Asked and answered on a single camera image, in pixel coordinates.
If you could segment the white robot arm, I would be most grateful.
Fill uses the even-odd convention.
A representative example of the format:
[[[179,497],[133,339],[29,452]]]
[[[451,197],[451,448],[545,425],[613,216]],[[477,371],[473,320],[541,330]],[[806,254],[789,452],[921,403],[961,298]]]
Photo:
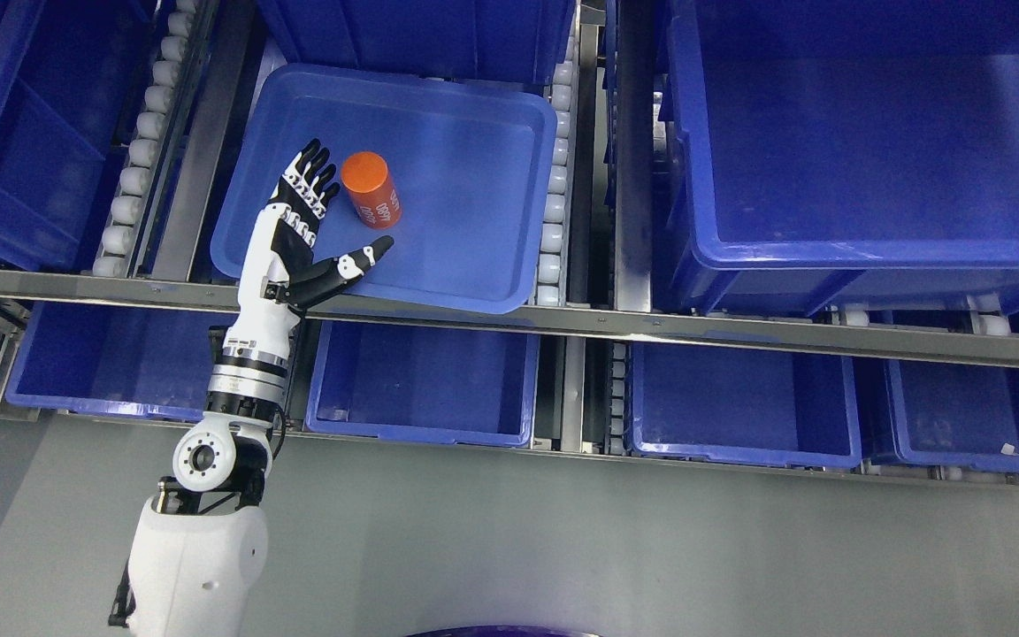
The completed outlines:
[[[142,506],[108,624],[130,636],[238,636],[270,552],[262,501],[286,434],[294,327],[211,331],[203,415]]]

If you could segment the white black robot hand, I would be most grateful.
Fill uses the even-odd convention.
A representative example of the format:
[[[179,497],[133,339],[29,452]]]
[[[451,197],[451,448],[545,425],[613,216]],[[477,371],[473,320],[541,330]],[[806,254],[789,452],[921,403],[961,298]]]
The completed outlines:
[[[348,293],[394,246],[384,234],[348,253],[316,259],[329,204],[339,194],[329,149],[310,140],[276,178],[257,214],[238,289],[240,313],[227,342],[284,357],[310,308]]]

